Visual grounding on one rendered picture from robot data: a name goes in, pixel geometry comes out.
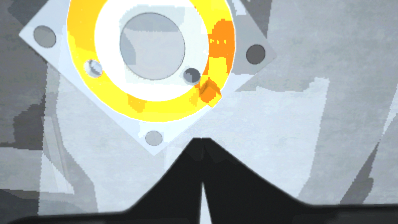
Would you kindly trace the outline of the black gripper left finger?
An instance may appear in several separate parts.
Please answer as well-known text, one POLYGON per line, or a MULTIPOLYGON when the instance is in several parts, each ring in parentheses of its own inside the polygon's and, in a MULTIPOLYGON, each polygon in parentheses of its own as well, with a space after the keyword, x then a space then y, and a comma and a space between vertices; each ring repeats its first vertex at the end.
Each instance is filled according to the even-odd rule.
POLYGON ((123 211, 28 216, 7 224, 200 224, 203 158, 202 139, 192 138, 165 174, 123 211))

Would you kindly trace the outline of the yellow and orange round plate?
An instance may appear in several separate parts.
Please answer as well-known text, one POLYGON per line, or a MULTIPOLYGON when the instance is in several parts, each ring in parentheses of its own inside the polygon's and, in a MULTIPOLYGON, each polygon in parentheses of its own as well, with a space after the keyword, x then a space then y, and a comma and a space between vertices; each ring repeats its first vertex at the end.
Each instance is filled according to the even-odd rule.
POLYGON ((178 121, 222 97, 233 67, 235 27, 226 0, 70 0, 67 42, 72 62, 88 88, 106 105, 129 118, 155 123, 178 121), (125 26, 144 13, 172 20, 185 41, 185 57, 170 76, 151 80, 125 63, 120 39, 125 26), (91 60, 103 74, 94 74, 91 60), (187 82, 183 73, 201 77, 187 82))

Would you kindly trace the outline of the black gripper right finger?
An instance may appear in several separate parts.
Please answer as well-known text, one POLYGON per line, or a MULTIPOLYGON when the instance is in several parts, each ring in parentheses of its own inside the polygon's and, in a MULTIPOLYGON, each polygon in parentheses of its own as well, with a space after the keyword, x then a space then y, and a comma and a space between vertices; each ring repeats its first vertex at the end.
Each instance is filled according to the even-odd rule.
POLYGON ((398 203, 310 205, 261 177, 210 137, 202 143, 211 224, 398 224, 398 203))

